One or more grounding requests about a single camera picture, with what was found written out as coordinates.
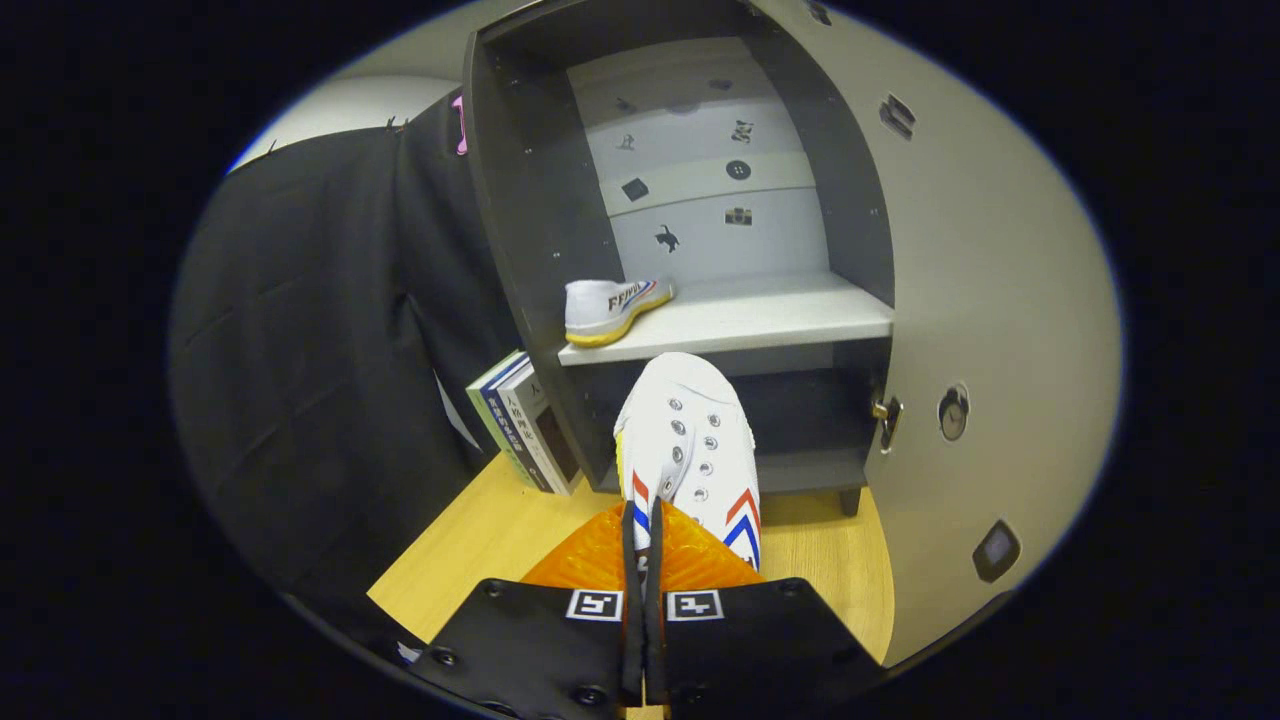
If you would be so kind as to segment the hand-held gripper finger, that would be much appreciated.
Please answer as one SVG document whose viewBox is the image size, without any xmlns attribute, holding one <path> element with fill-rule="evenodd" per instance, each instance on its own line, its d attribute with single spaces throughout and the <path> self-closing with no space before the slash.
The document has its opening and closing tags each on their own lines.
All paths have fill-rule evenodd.
<svg viewBox="0 0 1280 720">
<path fill-rule="evenodd" d="M 884 667 L 800 577 L 748 564 L 671 503 L 652 510 L 645 698 L 669 719 L 832 719 Z"/>
<path fill-rule="evenodd" d="M 584 525 L 581 569 L 605 577 L 479 582 L 412 664 L 434 691 L 484 717 L 622 719 L 643 702 L 645 632 L 634 562 L 631 502 Z"/>
</svg>

